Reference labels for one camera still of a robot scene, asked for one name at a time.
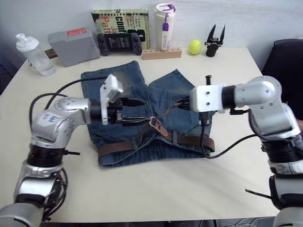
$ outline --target white wall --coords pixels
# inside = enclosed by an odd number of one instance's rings
[[[37,38],[48,49],[47,35],[88,27],[96,29],[92,9],[148,8],[151,44],[154,40],[153,8],[162,0],[0,0],[0,32],[8,58],[17,66],[15,35]],[[247,46],[263,68],[274,40],[303,36],[302,0],[173,0],[177,8],[172,46],[188,46],[192,39],[204,42],[216,23],[219,36],[226,24],[224,46]]]

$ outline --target red label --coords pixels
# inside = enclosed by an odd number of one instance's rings
[[[85,28],[79,28],[76,30],[67,31],[66,33],[67,33],[67,36],[74,36],[74,35],[80,35],[80,34],[87,33],[87,31],[85,30]]]

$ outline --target brown leather belt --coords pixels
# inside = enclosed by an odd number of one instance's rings
[[[165,139],[173,142],[173,134],[167,132],[165,135],[160,134]],[[136,138],[136,144],[139,146],[142,143],[142,136],[138,136]],[[199,136],[182,136],[177,135],[177,143],[178,144],[186,144],[186,145],[194,145],[200,146],[200,137]],[[207,136],[203,137],[203,145],[206,148],[209,148],[211,152],[214,152],[214,140]],[[98,160],[100,160],[103,156],[121,151],[130,151],[133,150],[133,146],[131,141],[125,141],[122,143],[110,143],[101,147],[98,151]]]

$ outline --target belt loop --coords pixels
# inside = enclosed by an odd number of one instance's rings
[[[131,145],[132,145],[132,148],[133,148],[133,150],[137,150],[138,149],[138,145],[137,145],[137,143],[136,143],[136,139],[131,139]]]
[[[177,145],[178,144],[178,134],[176,131],[172,132],[172,144]]]

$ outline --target yellow ball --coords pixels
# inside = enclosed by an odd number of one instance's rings
[[[191,41],[189,45],[189,52],[191,54],[199,54],[201,51],[202,45],[201,42],[197,39]]]

